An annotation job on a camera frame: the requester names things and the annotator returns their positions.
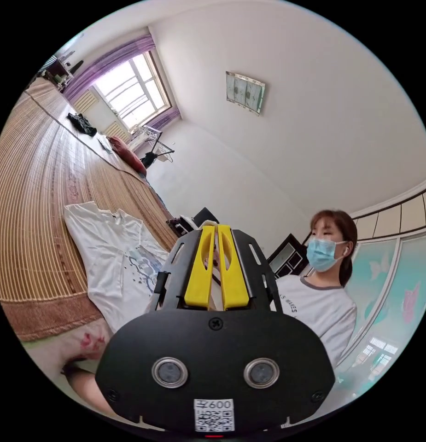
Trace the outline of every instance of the sticker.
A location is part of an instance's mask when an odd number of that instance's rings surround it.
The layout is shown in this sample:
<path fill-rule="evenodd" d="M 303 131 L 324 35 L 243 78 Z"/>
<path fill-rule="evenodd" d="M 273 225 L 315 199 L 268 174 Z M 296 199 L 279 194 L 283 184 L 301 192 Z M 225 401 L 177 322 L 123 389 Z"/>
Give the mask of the sticker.
<path fill-rule="evenodd" d="M 234 404 L 232 399 L 195 399 L 194 422 L 196 431 L 234 431 Z"/>

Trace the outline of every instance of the screw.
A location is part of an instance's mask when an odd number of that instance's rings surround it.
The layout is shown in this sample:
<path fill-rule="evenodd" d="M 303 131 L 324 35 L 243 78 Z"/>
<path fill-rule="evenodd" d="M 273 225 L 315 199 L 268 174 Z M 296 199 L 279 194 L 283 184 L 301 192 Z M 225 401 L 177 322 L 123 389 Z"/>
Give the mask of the screw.
<path fill-rule="evenodd" d="M 311 396 L 311 402 L 322 402 L 322 400 L 325 398 L 325 395 L 323 393 L 323 391 L 316 391 L 312 396 Z"/>
<path fill-rule="evenodd" d="M 119 399 L 119 393 L 115 390 L 109 390 L 107 396 L 111 402 L 116 402 Z"/>
<path fill-rule="evenodd" d="M 211 318 L 208 325 L 211 330 L 217 331 L 223 327 L 223 321 L 221 318 Z"/>

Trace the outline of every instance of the white wall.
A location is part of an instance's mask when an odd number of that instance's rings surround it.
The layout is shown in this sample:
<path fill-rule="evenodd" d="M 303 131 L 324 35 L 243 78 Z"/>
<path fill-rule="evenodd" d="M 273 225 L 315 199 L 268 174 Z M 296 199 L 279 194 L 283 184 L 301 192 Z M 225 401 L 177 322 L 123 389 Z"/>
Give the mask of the white wall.
<path fill-rule="evenodd" d="M 112 49 L 121 46 L 124 43 L 127 43 L 135 38 L 140 37 L 141 35 L 146 35 L 149 33 L 147 27 L 143 27 L 141 29 L 136 29 L 132 32 L 122 33 L 121 35 L 117 35 L 115 38 L 103 42 L 98 43 L 98 36 L 91 34 L 89 32 L 84 33 L 84 35 L 70 48 L 69 51 L 75 51 L 74 54 L 70 55 L 67 58 L 66 62 L 70 63 L 71 66 L 74 66 L 78 61 L 82 60 L 84 63 L 82 66 L 76 71 L 76 75 L 78 76 L 83 70 L 85 70 L 93 61 L 97 60 L 102 55 L 111 51 Z"/>
<path fill-rule="evenodd" d="M 307 218 L 362 210 L 426 179 L 414 106 L 329 21 L 288 2 L 229 2 L 149 29 L 182 118 L 245 156 Z M 226 101 L 226 70 L 266 82 L 261 116 Z"/>
<path fill-rule="evenodd" d="M 174 162 L 156 161 L 147 178 L 173 216 L 207 207 L 221 223 L 253 236 L 267 256 L 290 233 L 305 239 L 308 218 L 236 151 L 184 120 L 161 139 L 174 148 Z"/>
<path fill-rule="evenodd" d="M 122 127 L 123 122 L 121 119 L 113 113 L 96 89 L 90 87 L 89 90 L 99 99 L 97 103 L 87 109 L 84 113 L 91 125 L 97 128 L 100 132 L 104 132 L 115 121 Z"/>

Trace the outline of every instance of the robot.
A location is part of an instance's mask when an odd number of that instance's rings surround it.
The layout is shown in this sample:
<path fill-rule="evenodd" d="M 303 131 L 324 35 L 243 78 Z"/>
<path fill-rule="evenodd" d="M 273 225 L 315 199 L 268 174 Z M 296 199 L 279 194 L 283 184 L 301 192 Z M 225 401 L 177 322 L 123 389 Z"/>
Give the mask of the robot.
<path fill-rule="evenodd" d="M 223 311 L 209 309 L 216 236 Z M 318 336 L 282 313 L 256 240 L 225 225 L 178 239 L 149 312 L 113 336 L 95 379 L 119 416 L 166 430 L 149 430 L 156 441 L 268 436 L 314 414 L 335 382 Z"/>

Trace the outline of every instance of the brown hair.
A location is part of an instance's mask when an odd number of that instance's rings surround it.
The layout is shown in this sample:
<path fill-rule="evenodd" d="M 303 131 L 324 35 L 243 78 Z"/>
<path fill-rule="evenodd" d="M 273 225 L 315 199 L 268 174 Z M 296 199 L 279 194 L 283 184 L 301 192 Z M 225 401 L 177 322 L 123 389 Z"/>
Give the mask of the brown hair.
<path fill-rule="evenodd" d="M 342 210 L 321 210 L 317 212 L 311 219 L 311 230 L 322 218 L 329 218 L 334 221 L 334 224 L 341 231 L 344 241 L 351 241 L 353 243 L 352 250 L 348 256 L 345 256 L 340 265 L 338 278 L 343 287 L 346 286 L 352 275 L 352 254 L 357 244 L 357 226 L 353 219 Z"/>

